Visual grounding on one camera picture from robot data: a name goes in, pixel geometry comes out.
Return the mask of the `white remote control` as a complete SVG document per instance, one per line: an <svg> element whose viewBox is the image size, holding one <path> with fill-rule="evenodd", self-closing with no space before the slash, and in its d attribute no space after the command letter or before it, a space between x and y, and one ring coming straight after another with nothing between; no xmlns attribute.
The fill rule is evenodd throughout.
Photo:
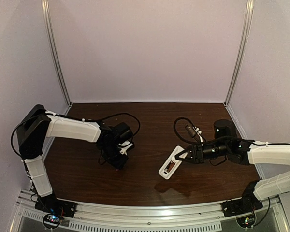
<svg viewBox="0 0 290 232"><path fill-rule="evenodd" d="M175 171L177 170L177 168L180 166L180 164L182 163L181 160L177 160L175 158L175 156L182 152L184 150L183 147L181 146L176 146L175 149L172 151L172 153L169 155L169 157L167 158L167 160L164 162L164 164L160 167L158 174L168 180L171 178L171 176L175 173Z"/></svg>

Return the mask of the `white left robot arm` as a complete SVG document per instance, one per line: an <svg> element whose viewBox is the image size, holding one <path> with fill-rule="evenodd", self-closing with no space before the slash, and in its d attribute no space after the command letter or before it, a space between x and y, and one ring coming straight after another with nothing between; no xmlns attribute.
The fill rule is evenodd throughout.
<svg viewBox="0 0 290 232"><path fill-rule="evenodd" d="M120 170L134 148L134 133L122 122L107 126L102 119L77 119L47 111L43 105L34 106L19 125L16 152L25 164L37 195L46 198L54 191L44 165L43 145L46 138L67 138L96 144L105 162Z"/></svg>

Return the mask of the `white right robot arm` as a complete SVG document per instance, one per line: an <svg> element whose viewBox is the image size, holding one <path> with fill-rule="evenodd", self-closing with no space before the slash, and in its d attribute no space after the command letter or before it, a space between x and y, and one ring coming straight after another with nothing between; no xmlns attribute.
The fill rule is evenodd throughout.
<svg viewBox="0 0 290 232"><path fill-rule="evenodd" d="M239 165L278 164L290 166L290 143L270 143L239 138L235 124L227 119L214 122L214 139L191 142L175 154L175 159L193 164L204 163L223 156ZM242 198L262 201L290 192L290 171L249 183Z"/></svg>

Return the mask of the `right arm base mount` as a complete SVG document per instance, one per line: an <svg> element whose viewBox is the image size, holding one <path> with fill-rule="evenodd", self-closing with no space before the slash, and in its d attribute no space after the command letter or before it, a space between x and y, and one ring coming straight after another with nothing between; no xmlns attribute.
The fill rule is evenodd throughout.
<svg viewBox="0 0 290 232"><path fill-rule="evenodd" d="M263 208L262 202L253 193L256 183L257 181L250 182L242 193L241 198L237 200L228 199L221 204L224 217L226 218L249 213L247 216L236 219L238 225L244 229L250 229L255 225L255 211Z"/></svg>

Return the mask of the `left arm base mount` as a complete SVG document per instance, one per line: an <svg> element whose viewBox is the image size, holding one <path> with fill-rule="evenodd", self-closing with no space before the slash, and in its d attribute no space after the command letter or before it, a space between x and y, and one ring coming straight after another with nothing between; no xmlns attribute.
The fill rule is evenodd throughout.
<svg viewBox="0 0 290 232"><path fill-rule="evenodd" d="M70 201L38 199L34 208L46 213L46 215L43 216L42 224L47 229L54 230L57 229L65 219L74 217L76 206L77 203Z"/></svg>

